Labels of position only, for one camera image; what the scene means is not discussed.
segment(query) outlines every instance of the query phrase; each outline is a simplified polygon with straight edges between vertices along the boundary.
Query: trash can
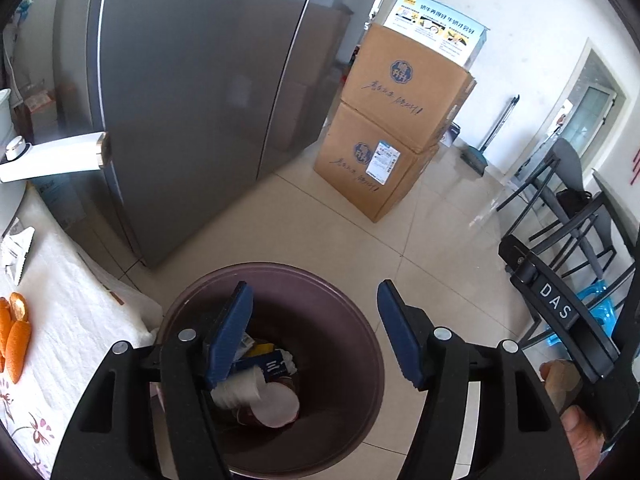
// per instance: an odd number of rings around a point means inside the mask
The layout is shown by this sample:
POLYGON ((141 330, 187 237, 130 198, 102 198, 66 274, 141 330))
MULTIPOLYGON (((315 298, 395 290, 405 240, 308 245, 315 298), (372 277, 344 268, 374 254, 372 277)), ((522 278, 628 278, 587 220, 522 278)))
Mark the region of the trash can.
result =
POLYGON ((241 280, 254 290, 249 335, 293 355, 300 416, 274 430, 229 424, 213 414, 220 451, 231 471, 250 478, 322 471, 352 452, 378 416, 385 379, 375 334, 355 304, 318 276, 283 264, 247 263, 189 286, 166 314, 159 342, 224 303, 241 280))

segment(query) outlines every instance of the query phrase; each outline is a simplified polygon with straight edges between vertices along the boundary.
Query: tile floor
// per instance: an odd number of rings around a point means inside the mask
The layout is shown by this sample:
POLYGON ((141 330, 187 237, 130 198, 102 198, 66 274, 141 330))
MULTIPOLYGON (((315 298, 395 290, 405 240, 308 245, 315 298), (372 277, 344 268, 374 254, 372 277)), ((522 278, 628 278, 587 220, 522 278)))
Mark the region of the tile floor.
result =
MULTIPOLYGON (((239 262, 290 264, 338 286, 376 332, 385 360, 385 396, 364 443, 311 478, 395 479, 424 394, 414 390, 398 368, 376 309, 378 283, 393 279, 407 303, 423 308, 435 324, 449 326, 465 340, 494 346, 501 339, 518 338, 530 317, 504 272, 498 242, 524 204, 516 199, 495 213, 506 190, 488 174, 479 178, 456 148, 443 147, 408 196, 373 224, 314 173, 319 142, 261 181, 157 269, 147 269, 88 222, 77 225, 71 235, 106 270, 165 309, 203 274, 239 262)), ((530 213, 516 234, 540 228, 530 213)), ((526 354, 536 368, 554 356, 544 345, 526 354)), ((455 478, 464 476, 470 464, 478 393, 471 384, 455 478)), ((171 477, 167 467, 165 474, 171 477)))

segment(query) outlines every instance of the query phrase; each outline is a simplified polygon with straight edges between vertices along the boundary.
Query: black bag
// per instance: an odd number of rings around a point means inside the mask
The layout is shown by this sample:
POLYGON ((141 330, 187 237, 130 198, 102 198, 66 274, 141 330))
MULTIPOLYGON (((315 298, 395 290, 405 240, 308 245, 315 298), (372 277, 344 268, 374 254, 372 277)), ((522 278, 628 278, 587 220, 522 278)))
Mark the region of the black bag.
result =
POLYGON ((563 189, 556 193, 556 198, 567 216, 573 218, 589 205, 592 200, 592 195, 588 191, 563 189))

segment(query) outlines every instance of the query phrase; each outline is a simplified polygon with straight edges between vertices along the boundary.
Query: small box on floor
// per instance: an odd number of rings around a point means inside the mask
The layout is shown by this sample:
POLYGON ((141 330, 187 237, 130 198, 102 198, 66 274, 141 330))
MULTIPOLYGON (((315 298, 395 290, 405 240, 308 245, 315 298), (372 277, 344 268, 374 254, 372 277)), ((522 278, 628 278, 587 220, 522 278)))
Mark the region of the small box on floor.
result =
POLYGON ((345 103, 340 103, 314 169, 371 221, 377 222, 414 186, 438 151, 416 154, 345 103))
POLYGON ((341 99, 415 153, 433 146, 476 86, 435 50, 371 25, 341 99))

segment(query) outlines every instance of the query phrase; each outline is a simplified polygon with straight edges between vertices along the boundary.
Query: human hand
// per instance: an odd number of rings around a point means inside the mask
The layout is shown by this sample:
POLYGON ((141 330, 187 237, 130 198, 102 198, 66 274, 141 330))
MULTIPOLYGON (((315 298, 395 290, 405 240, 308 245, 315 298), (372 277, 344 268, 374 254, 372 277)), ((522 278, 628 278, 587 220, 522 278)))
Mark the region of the human hand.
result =
MULTIPOLYGON (((540 366, 540 375, 543 380, 548 377, 551 366, 552 362, 540 366)), ((560 416, 560 421, 571 450, 574 452, 580 480, 585 480, 598 466, 604 437, 579 406, 570 406, 560 416)))

